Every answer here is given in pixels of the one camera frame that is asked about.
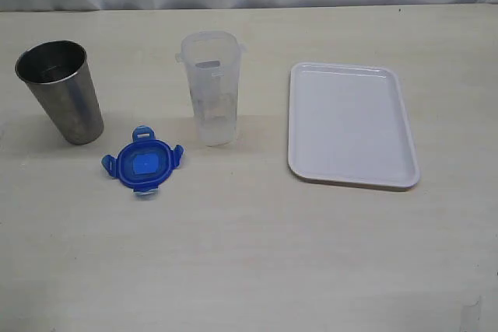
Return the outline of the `blue plastic snap lid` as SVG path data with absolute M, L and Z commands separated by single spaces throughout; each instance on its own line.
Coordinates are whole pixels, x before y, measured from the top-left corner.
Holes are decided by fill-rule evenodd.
M 132 132 L 132 142 L 117 155 L 105 155 L 103 168 L 110 177 L 119 180 L 137 195 L 155 193 L 176 170 L 184 154 L 181 145 L 171 148 L 156 139 L 151 127 L 141 125 Z

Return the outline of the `stainless steel cup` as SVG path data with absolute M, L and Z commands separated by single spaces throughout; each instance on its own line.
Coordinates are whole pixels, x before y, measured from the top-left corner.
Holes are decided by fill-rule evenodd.
M 15 71 L 67 142 L 85 145 L 103 133 L 84 47 L 70 40 L 37 45 L 19 56 Z

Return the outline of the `clear plastic tall container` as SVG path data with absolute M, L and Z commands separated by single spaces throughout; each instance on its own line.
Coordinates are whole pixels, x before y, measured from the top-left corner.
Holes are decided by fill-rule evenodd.
M 243 47 L 221 30 L 192 33 L 181 41 L 177 61 L 186 71 L 199 140 L 225 145 L 237 134 L 237 105 Z

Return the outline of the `white rectangular tray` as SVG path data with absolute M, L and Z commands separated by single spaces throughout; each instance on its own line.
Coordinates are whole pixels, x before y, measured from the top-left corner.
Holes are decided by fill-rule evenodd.
M 380 67 L 295 64 L 288 165 L 304 180 L 409 190 L 420 179 L 397 75 Z

